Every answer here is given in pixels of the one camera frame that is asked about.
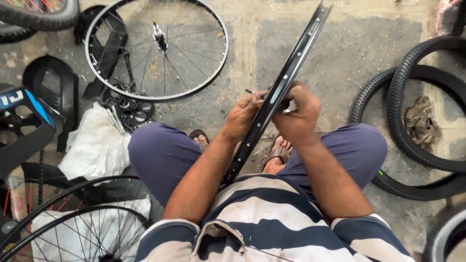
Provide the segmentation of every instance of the sandal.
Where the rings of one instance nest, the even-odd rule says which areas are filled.
[[[285,150],[285,147],[280,145],[277,148],[274,148],[275,142],[277,141],[277,138],[281,136],[278,134],[278,136],[275,137],[274,141],[272,142],[272,146],[270,147],[270,151],[268,152],[267,159],[265,160],[264,166],[262,167],[261,172],[264,171],[265,166],[267,163],[272,159],[272,158],[280,158],[283,164],[286,164],[289,158],[288,152]]]
[[[199,139],[200,135],[203,135],[207,141],[207,144],[204,144],[204,143],[199,144],[201,151],[204,152],[210,143],[209,138],[207,137],[206,133],[204,133],[204,131],[202,131],[201,129],[195,129],[189,134],[189,138],[191,138],[191,140],[194,140],[195,138]]]

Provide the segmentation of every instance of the white plastic bag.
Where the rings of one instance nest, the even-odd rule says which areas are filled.
[[[120,175],[130,165],[130,138],[112,126],[107,111],[95,102],[82,116],[78,130],[69,134],[67,154],[58,167],[68,180]]]

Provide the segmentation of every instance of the knee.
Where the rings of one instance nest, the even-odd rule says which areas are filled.
[[[368,155],[385,160],[388,154],[388,145],[384,136],[375,127],[368,124],[351,124],[348,126],[356,134],[361,147]]]
[[[130,159],[131,156],[137,153],[145,152],[148,148],[154,148],[155,143],[160,147],[160,143],[167,141],[170,128],[170,126],[162,123],[147,123],[134,130],[128,144]]]

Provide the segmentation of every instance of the striped shirt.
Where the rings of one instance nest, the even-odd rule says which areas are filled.
[[[298,185],[270,174],[237,177],[201,227],[155,223],[141,236],[136,261],[414,262],[377,214],[329,225]]]

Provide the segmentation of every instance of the hand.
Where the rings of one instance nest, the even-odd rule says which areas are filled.
[[[228,114],[219,134],[235,144],[241,141],[246,136],[257,110],[264,102],[262,98],[266,93],[267,90],[257,91],[239,100]]]
[[[282,136],[299,150],[315,143],[314,128],[319,117],[321,103],[302,82],[295,81],[286,98],[294,100],[296,110],[283,115],[275,113],[272,118]]]

